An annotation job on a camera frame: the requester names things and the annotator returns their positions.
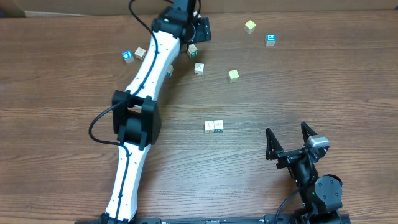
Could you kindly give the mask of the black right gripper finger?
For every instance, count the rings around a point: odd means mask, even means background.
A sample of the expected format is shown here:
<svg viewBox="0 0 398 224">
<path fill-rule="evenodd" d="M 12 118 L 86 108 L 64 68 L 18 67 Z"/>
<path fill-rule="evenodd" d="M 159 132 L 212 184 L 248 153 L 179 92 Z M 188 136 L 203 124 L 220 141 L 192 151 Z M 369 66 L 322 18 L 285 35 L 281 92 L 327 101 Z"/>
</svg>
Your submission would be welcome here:
<svg viewBox="0 0 398 224">
<path fill-rule="evenodd" d="M 284 151 L 283 147 L 280 145 L 279 141 L 275 137 L 274 133 L 270 128 L 266 129 L 266 159 L 274 160 L 279 158 L 279 154 Z"/>
<path fill-rule="evenodd" d="M 318 137 L 318 134 L 306 122 L 301 123 L 301 131 L 304 146 L 316 145 L 316 138 Z"/>
</svg>

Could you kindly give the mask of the green C wooden block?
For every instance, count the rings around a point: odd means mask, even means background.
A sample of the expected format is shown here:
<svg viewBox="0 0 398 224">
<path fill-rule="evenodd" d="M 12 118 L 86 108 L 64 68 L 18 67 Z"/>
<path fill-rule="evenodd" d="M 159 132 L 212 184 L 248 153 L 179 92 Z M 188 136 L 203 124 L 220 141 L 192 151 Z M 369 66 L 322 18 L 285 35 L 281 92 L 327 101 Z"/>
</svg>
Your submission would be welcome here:
<svg viewBox="0 0 398 224">
<path fill-rule="evenodd" d="M 190 56 L 190 58 L 194 58 L 198 55 L 198 49 L 195 44 L 190 44 L 187 47 L 187 54 Z"/>
</svg>

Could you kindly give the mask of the blue side wooden block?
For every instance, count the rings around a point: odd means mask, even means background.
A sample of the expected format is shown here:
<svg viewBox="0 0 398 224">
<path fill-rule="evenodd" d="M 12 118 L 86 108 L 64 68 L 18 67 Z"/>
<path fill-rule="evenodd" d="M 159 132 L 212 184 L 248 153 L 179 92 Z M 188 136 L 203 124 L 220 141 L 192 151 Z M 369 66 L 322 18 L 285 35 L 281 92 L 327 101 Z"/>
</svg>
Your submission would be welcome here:
<svg viewBox="0 0 398 224">
<path fill-rule="evenodd" d="M 214 132 L 222 133 L 224 131 L 223 120 L 214 120 Z"/>
</svg>

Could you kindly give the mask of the plain wooden picture block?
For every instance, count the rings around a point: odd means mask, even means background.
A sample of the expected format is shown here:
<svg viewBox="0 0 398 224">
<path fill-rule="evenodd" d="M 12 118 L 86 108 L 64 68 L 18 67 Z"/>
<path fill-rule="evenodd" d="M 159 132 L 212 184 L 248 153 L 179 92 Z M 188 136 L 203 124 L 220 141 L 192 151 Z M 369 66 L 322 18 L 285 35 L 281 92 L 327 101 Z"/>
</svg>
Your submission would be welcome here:
<svg viewBox="0 0 398 224">
<path fill-rule="evenodd" d="M 204 130 L 206 133 L 213 133 L 215 131 L 214 121 L 205 121 Z"/>
</svg>

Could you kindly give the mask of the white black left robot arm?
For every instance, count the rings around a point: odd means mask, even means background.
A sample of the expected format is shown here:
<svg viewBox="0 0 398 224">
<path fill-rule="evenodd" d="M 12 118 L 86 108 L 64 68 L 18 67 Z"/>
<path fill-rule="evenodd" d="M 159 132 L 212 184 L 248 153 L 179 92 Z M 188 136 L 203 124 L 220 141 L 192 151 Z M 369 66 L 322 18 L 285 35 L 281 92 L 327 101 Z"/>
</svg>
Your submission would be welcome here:
<svg viewBox="0 0 398 224">
<path fill-rule="evenodd" d="M 211 40 L 210 22 L 200 9 L 200 1 L 171 1 L 146 27 L 151 40 L 137 75 L 124 91 L 114 92 L 111 107 L 93 120 L 112 114 L 113 144 L 119 151 L 112 196 L 97 223 L 134 222 L 144 162 L 161 129 L 157 99 L 167 70 L 183 45 Z"/>
</svg>

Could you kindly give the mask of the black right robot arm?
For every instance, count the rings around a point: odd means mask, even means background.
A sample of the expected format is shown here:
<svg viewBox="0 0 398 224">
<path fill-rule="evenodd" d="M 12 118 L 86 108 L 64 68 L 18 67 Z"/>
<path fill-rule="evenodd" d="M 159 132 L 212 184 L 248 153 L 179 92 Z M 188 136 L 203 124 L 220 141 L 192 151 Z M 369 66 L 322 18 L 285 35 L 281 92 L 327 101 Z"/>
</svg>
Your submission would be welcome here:
<svg viewBox="0 0 398 224">
<path fill-rule="evenodd" d="M 330 141 L 305 122 L 301 123 L 301 130 L 303 146 L 285 152 L 271 129 L 266 129 L 266 159 L 276 160 L 278 169 L 287 168 L 297 186 L 297 190 L 282 202 L 275 215 L 265 216 L 266 223 L 350 223 L 349 215 L 339 212 L 343 206 L 342 180 L 332 174 L 320 177 L 315 168 L 315 163 L 328 152 Z M 281 215 L 285 204 L 297 194 L 302 199 L 303 208 L 293 214 Z"/>
</svg>

